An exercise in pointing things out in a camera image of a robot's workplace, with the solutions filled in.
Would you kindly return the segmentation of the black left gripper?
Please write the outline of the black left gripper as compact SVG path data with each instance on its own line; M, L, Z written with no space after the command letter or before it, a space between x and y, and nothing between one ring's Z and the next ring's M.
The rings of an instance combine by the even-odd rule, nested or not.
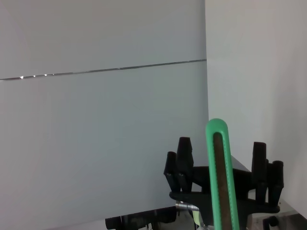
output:
M248 216L254 213L275 214L280 211L279 199L284 188L283 162L269 162L266 144L254 142L251 172L233 169L239 228L247 227ZM167 153L164 175L170 186L170 197L199 208L205 225L213 225L210 177L208 166L193 167L192 145L189 137L180 137L177 152ZM202 187L191 192L192 182ZM248 193L255 189L255 199Z

